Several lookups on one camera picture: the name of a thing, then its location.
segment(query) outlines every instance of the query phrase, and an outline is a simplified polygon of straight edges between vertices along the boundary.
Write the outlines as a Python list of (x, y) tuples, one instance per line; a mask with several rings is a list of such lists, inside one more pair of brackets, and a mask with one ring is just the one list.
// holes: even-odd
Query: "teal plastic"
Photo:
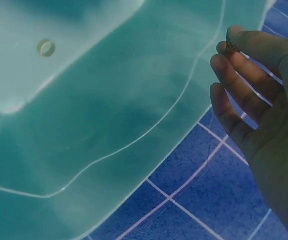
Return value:
[(265, 6), (0, 0), (0, 240), (93, 231), (209, 107), (226, 28)]

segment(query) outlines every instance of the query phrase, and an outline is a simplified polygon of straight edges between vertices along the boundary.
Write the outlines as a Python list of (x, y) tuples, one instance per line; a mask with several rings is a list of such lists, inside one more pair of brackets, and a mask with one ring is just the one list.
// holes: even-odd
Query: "finger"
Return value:
[(259, 98), (249, 85), (238, 76), (233, 66), (223, 55), (214, 55), (211, 58), (211, 67), (240, 108), (257, 124), (260, 124), (263, 115), (270, 106)]
[(222, 84), (214, 83), (210, 87), (210, 99), (214, 113), (226, 133), (244, 151), (247, 139), (254, 130), (234, 110)]
[(277, 95), (283, 91), (283, 86), (272, 76), (239, 52), (225, 53), (225, 42), (219, 42), (216, 47), (218, 53), (226, 58), (248, 83), (267, 101), (274, 103)]
[(228, 29), (231, 42), (252, 59), (272, 67), (279, 67), (288, 54), (288, 38), (274, 36), (263, 31), (246, 31), (239, 25)]
[(281, 76), (278, 68), (276, 68), (274, 66), (267, 66), (267, 65), (264, 65), (264, 67), (267, 68), (275, 77), (282, 80), (282, 76)]

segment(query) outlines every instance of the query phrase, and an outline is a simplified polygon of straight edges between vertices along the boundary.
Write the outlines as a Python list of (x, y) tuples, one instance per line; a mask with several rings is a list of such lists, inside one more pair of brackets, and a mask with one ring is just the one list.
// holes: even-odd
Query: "tile grout line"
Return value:
[(149, 213), (145, 216), (141, 217), (137, 222), (135, 222), (131, 227), (129, 227), (126, 231), (124, 231), (116, 240), (121, 240), (124, 238), (128, 233), (130, 233), (135, 227), (145, 221), (149, 216), (151, 216), (154, 212), (160, 209), (166, 202), (168, 202), (171, 198), (173, 198), (178, 192), (180, 192), (184, 187), (186, 187), (208, 164), (211, 158), (217, 153), (220, 147), (223, 145), (223, 142), (220, 142), (217, 147), (213, 150), (213, 152), (208, 156), (208, 158), (204, 161), (204, 163), (192, 174), (192, 176), (186, 180), (176, 191), (174, 191), (171, 195), (169, 195), (164, 201), (162, 201), (159, 205), (153, 208)]
[(205, 129), (209, 134), (211, 134), (214, 138), (219, 140), (220, 142), (223, 142), (225, 147), (227, 147), (233, 154), (235, 154), (243, 163), (248, 165), (248, 162), (238, 153), (236, 152), (230, 145), (228, 145), (225, 141), (223, 141), (219, 136), (217, 136), (212, 130), (210, 130), (208, 127), (205, 125), (201, 124), (200, 122), (198, 123), (199, 126), (201, 126), (203, 129)]
[(192, 214), (189, 210), (187, 210), (185, 207), (183, 207), (181, 204), (179, 204), (177, 201), (175, 201), (173, 198), (171, 198), (168, 194), (166, 194), (162, 189), (160, 189), (158, 186), (156, 186), (151, 180), (146, 180), (149, 184), (151, 184), (157, 191), (159, 191), (161, 194), (163, 194), (165, 197), (169, 198), (169, 200), (175, 204), (179, 209), (181, 209), (183, 212), (185, 212), (187, 215), (189, 215), (192, 219), (194, 219), (198, 224), (200, 224), (203, 228), (205, 228), (210, 234), (212, 234), (215, 238), (218, 240), (224, 240), (219, 234), (217, 234), (213, 229), (211, 229), (209, 226), (207, 226), (203, 221), (201, 221), (198, 217), (196, 217), (194, 214)]
[(282, 34), (279, 34), (279, 33), (275, 32), (273, 29), (271, 29), (270, 27), (266, 26), (265, 24), (263, 24), (263, 27), (267, 28), (267, 29), (270, 30), (272, 33), (274, 33), (274, 34), (276, 34), (276, 35), (278, 35), (278, 36), (280, 36), (280, 37), (283, 37), (283, 38), (285, 37), (285, 36), (283, 36)]
[(272, 9), (274, 9), (275, 11), (279, 12), (280, 14), (282, 14), (284, 17), (286, 17), (288, 19), (288, 15), (286, 15), (285, 13), (283, 13), (281, 10), (276, 9), (275, 7), (272, 7)]
[(254, 229), (254, 231), (251, 233), (251, 235), (248, 237), (247, 240), (252, 240), (253, 237), (255, 236), (255, 234), (259, 231), (259, 229), (263, 226), (264, 222), (266, 221), (266, 219), (268, 218), (269, 214), (272, 212), (272, 209), (269, 209), (267, 211), (267, 213), (265, 214), (265, 216), (263, 217), (263, 219), (259, 222), (259, 224), (257, 225), (257, 227)]
[(128, 228), (126, 231), (124, 231), (116, 240), (123, 239), (128, 233), (130, 233), (135, 227), (137, 227), (139, 224), (141, 224), (143, 221), (145, 221), (149, 216), (151, 216), (154, 212), (159, 210), (165, 203), (169, 201), (168, 198), (166, 198), (164, 201), (162, 201), (159, 205), (154, 207), (149, 213), (147, 213), (145, 216), (141, 217), (137, 222), (135, 222), (130, 228)]

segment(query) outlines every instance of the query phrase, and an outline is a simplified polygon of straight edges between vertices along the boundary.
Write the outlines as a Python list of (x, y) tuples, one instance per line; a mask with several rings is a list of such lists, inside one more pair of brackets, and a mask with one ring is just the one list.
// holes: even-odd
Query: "transparent plastic tray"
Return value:
[(80, 239), (209, 107), (263, 0), (0, 0), (0, 240)]

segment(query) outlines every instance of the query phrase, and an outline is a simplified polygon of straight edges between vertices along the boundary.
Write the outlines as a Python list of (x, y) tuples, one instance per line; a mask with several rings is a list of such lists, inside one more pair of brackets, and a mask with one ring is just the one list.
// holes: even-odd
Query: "fingernail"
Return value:
[(239, 32), (245, 31), (246, 29), (240, 25), (230, 26), (227, 30), (230, 39), (233, 39)]

